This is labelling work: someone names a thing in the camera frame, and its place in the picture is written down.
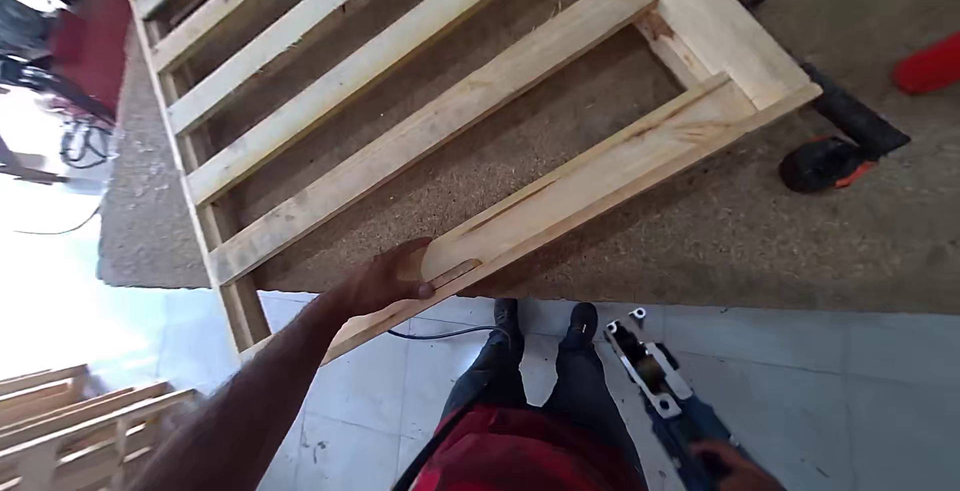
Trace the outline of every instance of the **black hose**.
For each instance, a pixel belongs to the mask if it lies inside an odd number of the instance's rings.
[[[404,339],[413,339],[415,341],[431,341],[433,339],[446,339],[448,337],[455,337],[457,335],[463,335],[464,333],[473,333],[474,331],[499,331],[507,336],[507,343],[511,342],[510,333],[506,329],[500,327],[499,325],[478,325],[476,327],[470,327],[467,329],[461,329],[460,331],[451,331],[450,333],[438,333],[437,335],[407,335],[406,333],[399,333],[388,329],[387,333],[396,337],[402,337]]]

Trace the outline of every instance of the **black cable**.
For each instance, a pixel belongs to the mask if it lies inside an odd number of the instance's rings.
[[[60,139],[60,160],[63,161],[63,164],[78,170],[86,170],[107,163],[110,160],[109,137],[113,133],[86,121],[75,120],[71,123],[70,129],[67,129]],[[93,145],[92,137],[94,134],[100,138],[99,147]],[[75,155],[71,154],[71,149],[78,141],[77,153]],[[80,164],[88,156],[88,153],[92,153],[96,158],[87,164]]]
[[[510,333],[506,329],[500,327],[499,325],[478,325],[476,327],[470,327],[467,329],[461,329],[460,331],[451,331],[450,333],[438,333],[437,335],[407,335],[406,333],[399,333],[388,329],[387,333],[396,337],[402,337],[404,339],[412,339],[414,341],[431,341],[433,339],[446,339],[448,337],[455,337],[457,335],[463,335],[464,333],[473,333],[474,331],[499,331],[507,336],[508,345],[512,342],[510,339]]]
[[[90,220],[93,219],[94,217],[96,217],[98,213],[100,213],[100,206],[99,206],[99,205],[97,206],[97,209],[94,209],[94,210],[93,210],[93,213],[91,213],[90,216],[87,217],[82,223],[80,223],[80,224],[77,225],[76,227],[70,228],[69,230],[64,230],[63,232],[27,232],[27,231],[24,231],[24,230],[13,230],[13,231],[16,232],[16,233],[18,233],[18,234],[30,234],[31,236],[59,236],[59,235],[68,234],[68,233],[70,233],[70,232],[73,232],[73,231],[76,231],[76,230],[79,230],[79,229],[83,228],[84,225],[86,225],[87,223],[89,223]]]

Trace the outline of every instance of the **nail gun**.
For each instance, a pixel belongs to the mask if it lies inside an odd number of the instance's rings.
[[[719,481],[731,473],[730,467],[715,454],[691,453],[690,445],[715,439],[730,443],[747,459],[751,459],[750,455],[717,418],[714,409],[693,393],[666,346],[638,338],[645,317],[645,309],[635,309],[628,319],[609,323],[604,334],[630,379],[642,390],[654,435],[673,461],[687,491],[715,491]]]

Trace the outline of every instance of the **jeans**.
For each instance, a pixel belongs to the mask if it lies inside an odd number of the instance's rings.
[[[476,401],[481,404],[535,409],[527,404],[523,392],[522,336],[508,340],[503,332],[494,331],[486,342],[480,355],[453,385],[443,408],[442,420],[478,393],[480,397]],[[633,445],[627,425],[609,394],[603,363],[594,345],[565,346],[567,342],[564,339],[559,344],[557,385],[540,410],[586,429],[598,442],[623,451],[625,460],[642,474],[637,447]]]

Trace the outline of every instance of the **wooden frame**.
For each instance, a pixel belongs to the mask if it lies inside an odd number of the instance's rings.
[[[302,45],[330,34],[340,14],[365,0],[303,0],[190,87],[181,80],[188,73],[187,59],[198,46],[216,39],[219,25],[244,1],[206,0],[167,34],[151,20],[162,0],[131,0],[131,5],[210,283],[223,303],[237,349],[247,354],[270,333],[249,279],[251,271],[629,24],[639,29],[687,91],[437,238],[422,256],[418,272],[419,278],[434,281],[434,298],[400,301],[351,320],[324,361],[820,94],[737,0],[581,0],[237,231],[230,222],[228,190],[491,0],[424,0],[222,151],[212,153],[204,122],[238,91],[288,64]]]
[[[123,489],[160,442],[163,413],[194,397],[157,382],[83,399],[85,367],[0,380],[5,415],[21,416],[0,421],[0,489]]]

